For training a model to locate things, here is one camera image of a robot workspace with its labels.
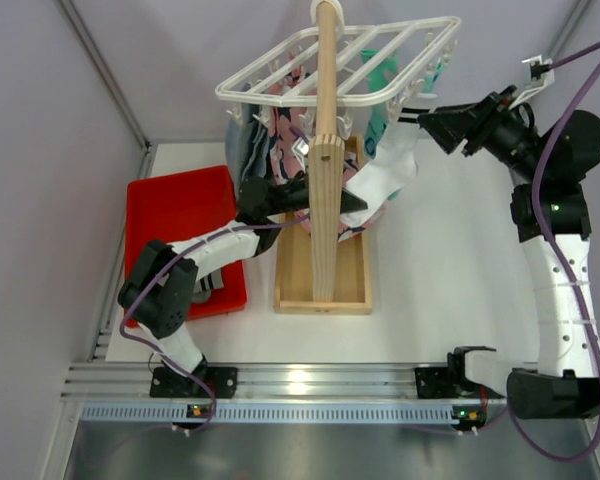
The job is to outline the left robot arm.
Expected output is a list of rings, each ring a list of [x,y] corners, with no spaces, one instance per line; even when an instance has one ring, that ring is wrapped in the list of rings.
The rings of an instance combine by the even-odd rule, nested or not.
[[[249,177],[239,188],[236,217],[226,225],[186,241],[148,242],[127,275],[117,296],[125,320],[145,332],[123,337],[149,346],[176,376],[201,386],[208,365],[185,326],[194,287],[200,280],[238,261],[269,250],[282,229],[292,222],[276,223],[272,215],[301,212],[310,218],[309,176],[300,172],[282,185]]]

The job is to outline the grey sock black stripes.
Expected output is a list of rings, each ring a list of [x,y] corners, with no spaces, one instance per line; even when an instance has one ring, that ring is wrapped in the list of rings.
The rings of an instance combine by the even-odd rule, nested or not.
[[[204,304],[211,299],[213,292],[223,288],[224,280],[222,272],[216,270],[196,282],[191,296],[191,303]]]

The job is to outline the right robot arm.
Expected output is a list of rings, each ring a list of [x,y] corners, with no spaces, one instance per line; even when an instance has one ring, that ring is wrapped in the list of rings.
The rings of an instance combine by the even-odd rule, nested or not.
[[[486,150],[521,178],[510,211],[530,271],[539,324],[534,364],[487,347],[458,347],[462,379],[506,397],[520,419],[590,418],[600,413],[600,340],[589,282],[592,233],[581,186],[600,163],[600,118],[576,110],[544,135],[512,89],[439,107],[417,122],[447,154]]]

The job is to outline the teal patterned sock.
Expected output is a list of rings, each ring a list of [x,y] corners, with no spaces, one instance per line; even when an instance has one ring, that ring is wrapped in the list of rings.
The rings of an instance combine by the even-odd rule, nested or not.
[[[398,72],[396,52],[381,60],[368,74],[367,83],[371,93],[384,89],[389,83],[389,75],[395,76]],[[388,114],[383,104],[371,107],[371,114],[364,134],[364,150],[366,155],[373,159],[376,156],[378,143],[382,139],[388,124]]]

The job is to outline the white clip sock hanger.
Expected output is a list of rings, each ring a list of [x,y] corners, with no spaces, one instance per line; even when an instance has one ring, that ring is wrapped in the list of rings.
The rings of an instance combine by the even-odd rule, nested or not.
[[[260,107],[255,116],[264,126],[273,124],[273,110],[278,107],[306,107],[302,125],[312,132],[317,111],[318,27],[316,14],[310,7],[313,26],[291,34],[288,38],[247,64],[215,89],[218,99],[229,103],[229,114],[242,120],[242,104]],[[408,100],[423,89],[425,79],[440,60],[449,62],[456,45],[456,35],[462,21],[456,16],[399,21],[379,25],[347,25],[342,5],[336,4],[340,15],[337,26],[336,57],[336,122],[338,134],[348,138],[356,114],[377,104],[383,104],[391,119],[395,119]],[[367,77],[371,70],[396,52],[398,72],[389,75],[390,83],[371,93]],[[297,67],[309,76],[283,95],[270,93],[271,87]]]

